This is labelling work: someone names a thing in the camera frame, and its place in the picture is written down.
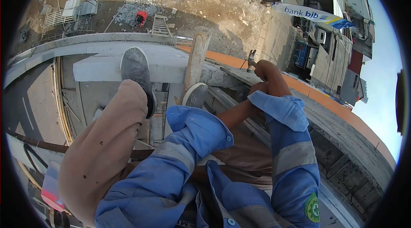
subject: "sleeve cuff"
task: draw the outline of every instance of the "sleeve cuff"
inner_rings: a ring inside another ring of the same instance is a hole
[[[166,111],[173,132],[181,131],[200,158],[233,146],[233,134],[216,116],[188,106],[171,106]]]
[[[275,119],[295,132],[305,131],[309,125],[303,110],[304,102],[292,95],[276,97],[258,90],[248,99],[265,112],[267,123]]]

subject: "bank bjb banner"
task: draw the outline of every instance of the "bank bjb banner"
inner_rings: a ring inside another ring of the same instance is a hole
[[[288,15],[309,19],[314,22],[324,22],[336,29],[349,28],[355,26],[354,23],[333,15],[328,12],[313,9],[306,6],[295,5],[290,3],[275,3],[272,5],[273,10]]]

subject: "window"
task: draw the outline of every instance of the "window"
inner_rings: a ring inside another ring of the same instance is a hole
[[[358,75],[356,75],[356,77],[354,78],[354,84],[353,84],[354,88],[356,88],[357,78],[358,78]]]

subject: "khaki pants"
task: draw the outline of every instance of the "khaki pants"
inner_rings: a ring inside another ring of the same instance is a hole
[[[124,80],[100,117],[76,138],[60,167],[59,192],[67,208],[94,227],[95,211],[110,187],[133,170],[127,164],[138,130],[147,116],[147,96],[141,86]],[[225,165],[221,170],[234,182],[272,188],[271,152],[262,143],[234,129],[234,146],[213,156]],[[206,177],[196,167],[193,177]]]

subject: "orange roof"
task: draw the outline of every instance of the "orange roof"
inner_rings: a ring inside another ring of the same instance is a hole
[[[187,52],[190,52],[191,49],[190,46],[178,45],[178,47],[183,51]],[[213,59],[215,61],[236,68],[240,68],[241,65],[244,63],[244,60],[240,58],[225,55],[222,53],[217,53],[214,51],[207,51],[205,56],[207,58]],[[243,68],[246,69],[247,67],[247,63],[244,63]],[[328,97],[326,94],[311,88],[310,86],[298,81],[293,77],[287,75],[283,75],[283,77],[289,87],[301,92],[304,95],[308,96],[308,94],[310,94],[311,99],[320,103],[321,105],[323,105],[324,107],[326,107],[327,109],[341,117],[347,123],[349,123],[353,128],[357,129],[357,131],[359,131],[365,138],[367,138],[367,140],[369,140],[379,150],[379,152],[381,152],[381,154],[385,157],[385,159],[387,159],[391,167],[395,169],[397,163],[395,162],[387,146],[361,118],[359,118],[356,114],[352,113],[349,109],[337,103],[332,98]]]

